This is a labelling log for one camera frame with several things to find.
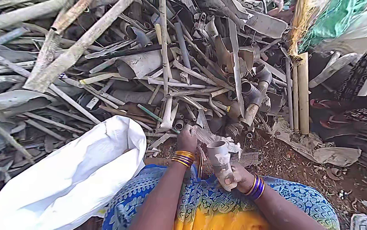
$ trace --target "yellow fabric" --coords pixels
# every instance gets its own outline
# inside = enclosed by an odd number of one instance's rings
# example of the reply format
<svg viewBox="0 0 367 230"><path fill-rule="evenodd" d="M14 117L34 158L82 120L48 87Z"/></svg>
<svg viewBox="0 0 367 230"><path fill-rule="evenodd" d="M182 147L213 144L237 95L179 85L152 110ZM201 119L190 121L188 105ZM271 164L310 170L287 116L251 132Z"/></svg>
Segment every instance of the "yellow fabric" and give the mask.
<svg viewBox="0 0 367 230"><path fill-rule="evenodd" d="M206 215L197 208L192 222L175 220L174 230L269 230L268 222L253 211Z"/></svg>

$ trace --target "bangle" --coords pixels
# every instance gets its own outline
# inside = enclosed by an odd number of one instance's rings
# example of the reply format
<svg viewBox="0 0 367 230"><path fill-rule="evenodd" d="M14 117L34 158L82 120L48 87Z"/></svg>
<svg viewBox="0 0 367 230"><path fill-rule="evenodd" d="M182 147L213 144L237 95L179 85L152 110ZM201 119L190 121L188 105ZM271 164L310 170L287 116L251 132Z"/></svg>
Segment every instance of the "bangle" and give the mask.
<svg viewBox="0 0 367 230"><path fill-rule="evenodd" d="M176 151L174 156L172 156L172 161L176 161L190 168L193 161L195 160L195 156L188 151Z"/></svg>
<svg viewBox="0 0 367 230"><path fill-rule="evenodd" d="M246 196L250 197L252 200L257 200L260 196L262 196L264 187L265 184L262 178L256 175L253 186L250 191L246 193Z"/></svg>

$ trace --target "dirt ground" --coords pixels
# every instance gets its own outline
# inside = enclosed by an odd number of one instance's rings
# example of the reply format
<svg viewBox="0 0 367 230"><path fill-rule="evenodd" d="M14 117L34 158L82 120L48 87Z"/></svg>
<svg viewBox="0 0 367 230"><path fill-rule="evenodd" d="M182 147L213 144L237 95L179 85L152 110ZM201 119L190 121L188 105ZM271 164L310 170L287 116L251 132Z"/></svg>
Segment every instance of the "dirt ground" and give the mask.
<svg viewBox="0 0 367 230"><path fill-rule="evenodd" d="M367 169L359 163L346 167L343 180L330 179L325 171L314 172L314 165L323 168L335 167L331 164L317 164L294 151L288 144L268 134L259 132L260 137L253 141L244 136L239 142L244 152L259 151L260 164L249 170L257 175L269 175L311 186L325 196L334 207L342 230L350 228L351 216L355 213L367 214L367 206L360 201L367 201Z"/></svg>

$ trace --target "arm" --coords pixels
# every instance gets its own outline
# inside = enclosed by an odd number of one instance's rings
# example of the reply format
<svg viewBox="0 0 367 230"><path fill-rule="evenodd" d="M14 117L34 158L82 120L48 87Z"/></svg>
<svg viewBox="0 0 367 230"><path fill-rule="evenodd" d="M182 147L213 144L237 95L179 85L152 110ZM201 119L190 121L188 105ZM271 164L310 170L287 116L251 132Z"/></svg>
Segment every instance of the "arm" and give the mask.
<svg viewBox="0 0 367 230"><path fill-rule="evenodd" d="M194 153L196 145L196 126L186 125L178 135L177 150ZM173 228L185 171L185 165L172 161L133 217L129 230L171 230Z"/></svg>
<svg viewBox="0 0 367 230"><path fill-rule="evenodd" d="M250 191L254 176L239 164L232 165L233 174L225 180L227 184L237 182L237 189L240 192ZM266 217L268 222L276 229L295 230L311 229L325 230L317 221L301 211L293 203L287 201L274 191L270 186L265 186L262 195L254 200L259 210Z"/></svg>

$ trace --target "saree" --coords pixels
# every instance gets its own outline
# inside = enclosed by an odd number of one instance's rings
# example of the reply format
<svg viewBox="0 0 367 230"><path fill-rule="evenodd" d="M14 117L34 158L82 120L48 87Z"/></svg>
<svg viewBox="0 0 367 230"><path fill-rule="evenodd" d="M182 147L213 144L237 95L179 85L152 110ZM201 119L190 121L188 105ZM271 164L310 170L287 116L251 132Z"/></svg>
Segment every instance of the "saree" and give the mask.
<svg viewBox="0 0 367 230"><path fill-rule="evenodd" d="M145 166L128 181L108 205L103 230L125 230L154 189L166 167ZM286 200L328 230L340 230L338 218L329 202L315 189L300 183L265 176L263 180ZM269 230L269 223L258 207L237 190L225 191L215 176L197 177L194 166L183 179L174 230Z"/></svg>

